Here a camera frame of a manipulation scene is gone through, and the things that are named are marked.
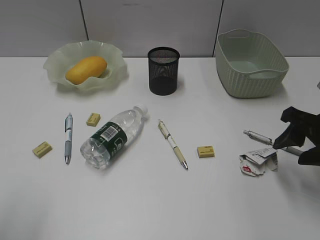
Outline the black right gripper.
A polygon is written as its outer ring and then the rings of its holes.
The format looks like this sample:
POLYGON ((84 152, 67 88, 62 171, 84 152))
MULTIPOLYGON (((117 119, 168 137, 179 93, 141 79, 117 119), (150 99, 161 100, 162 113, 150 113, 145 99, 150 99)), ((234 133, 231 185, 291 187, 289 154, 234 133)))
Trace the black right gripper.
MULTIPOLYGON (((289 122, 287 129, 275 139, 272 147, 276 150, 285 147, 302 147, 308 138, 314 145, 320 144, 320 115, 315 115, 293 106, 282 112, 280 120, 289 122)), ((320 147, 304 151, 298 158, 299 165, 320 166, 320 147)))

